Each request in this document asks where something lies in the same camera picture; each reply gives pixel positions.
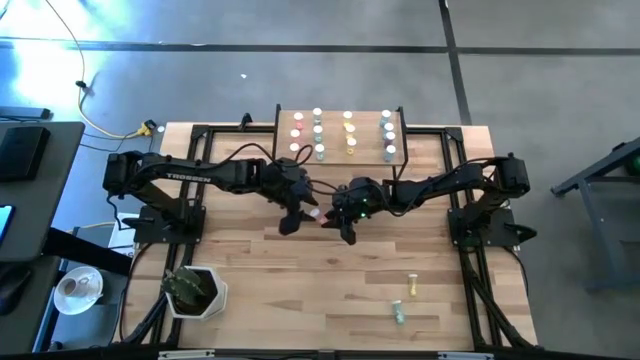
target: black desk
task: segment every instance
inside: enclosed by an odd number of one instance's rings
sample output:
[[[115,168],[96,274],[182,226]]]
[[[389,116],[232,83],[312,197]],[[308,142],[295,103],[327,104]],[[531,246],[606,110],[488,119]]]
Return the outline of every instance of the black desk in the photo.
[[[41,256],[30,263],[32,275],[10,314],[0,316],[0,355],[30,353],[58,278],[60,258]]]
[[[34,180],[0,183],[0,203],[16,208],[0,245],[0,262],[28,261],[40,256],[84,131],[81,122],[3,122],[0,142],[7,129],[26,126],[42,126],[51,136]]]

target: potted plant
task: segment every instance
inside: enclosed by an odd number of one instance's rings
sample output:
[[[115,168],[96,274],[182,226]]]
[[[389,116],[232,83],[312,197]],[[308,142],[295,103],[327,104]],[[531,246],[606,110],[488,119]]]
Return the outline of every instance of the potted plant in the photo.
[[[205,320],[227,305],[227,284],[213,269],[182,266],[165,273],[162,290],[174,318]]]

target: yellow cable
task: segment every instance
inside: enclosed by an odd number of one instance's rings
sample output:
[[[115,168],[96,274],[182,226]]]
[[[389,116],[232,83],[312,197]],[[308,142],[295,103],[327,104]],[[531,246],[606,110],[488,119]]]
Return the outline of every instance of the yellow cable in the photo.
[[[62,25],[64,25],[64,27],[67,28],[67,31],[69,32],[69,34],[73,38],[73,42],[75,42],[76,47],[78,48],[78,52],[80,53],[80,58],[82,59],[82,77],[80,78],[80,80],[84,83],[84,74],[85,74],[84,54],[82,53],[82,49],[80,49],[80,44],[78,44],[78,39],[76,39],[76,36],[73,34],[73,31],[71,31],[71,29],[69,28],[67,23],[64,21],[64,19],[62,19],[62,16],[60,16],[60,14],[53,7],[53,5],[51,5],[49,0],[44,0],[44,1],[49,5],[51,10],[53,10],[53,12],[56,14],[58,19],[60,19],[60,21],[62,22]],[[132,134],[129,134],[129,135],[117,135],[117,134],[112,134],[112,133],[108,132],[107,130],[101,128],[100,126],[94,124],[91,120],[89,120],[89,117],[87,115],[85,115],[84,111],[82,111],[82,103],[84,102],[85,97],[86,97],[86,95],[82,96],[82,88],[78,86],[78,111],[80,112],[80,115],[82,116],[84,121],[86,121],[87,124],[89,124],[91,127],[93,127],[94,129],[100,131],[104,135],[107,135],[107,136],[112,137],[114,139],[131,139],[131,138],[134,138],[134,137],[141,136],[139,132],[140,131],[144,131],[144,129],[139,129],[138,132],[135,132],[135,133],[132,133]]]
[[[106,222],[101,222],[101,223],[97,223],[97,224],[80,226],[80,229],[92,229],[92,228],[95,228],[95,227],[109,226],[109,225],[115,225],[115,224],[116,224],[115,221],[106,221]],[[67,232],[69,234],[71,234],[73,232],[73,229],[67,230]]]

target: table leg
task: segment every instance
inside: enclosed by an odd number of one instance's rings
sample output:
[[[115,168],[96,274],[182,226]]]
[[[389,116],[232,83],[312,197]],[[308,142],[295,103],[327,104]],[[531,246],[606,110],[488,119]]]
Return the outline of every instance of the table leg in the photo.
[[[131,268],[130,257],[54,228],[49,229],[42,253],[57,255],[124,276],[129,276]]]

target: metal stand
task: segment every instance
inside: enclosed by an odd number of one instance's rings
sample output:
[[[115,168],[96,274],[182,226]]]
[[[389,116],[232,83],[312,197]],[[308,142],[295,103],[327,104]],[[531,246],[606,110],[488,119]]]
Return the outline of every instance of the metal stand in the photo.
[[[591,186],[593,183],[640,182],[639,177],[606,176],[636,156],[640,156],[640,137],[614,149],[595,164],[565,180],[562,184],[551,188],[551,192],[556,197],[563,197],[571,190],[580,190],[582,201],[591,220],[594,237],[607,256],[607,277],[604,280],[587,283],[587,290],[597,291],[640,284],[640,274],[629,270],[629,263],[622,243],[618,239],[609,239],[605,235],[605,222],[611,221],[611,219],[605,219],[605,216],[596,207]]]
[[[129,276],[131,258],[92,244],[55,228],[49,229],[42,253],[95,266],[116,274]]]

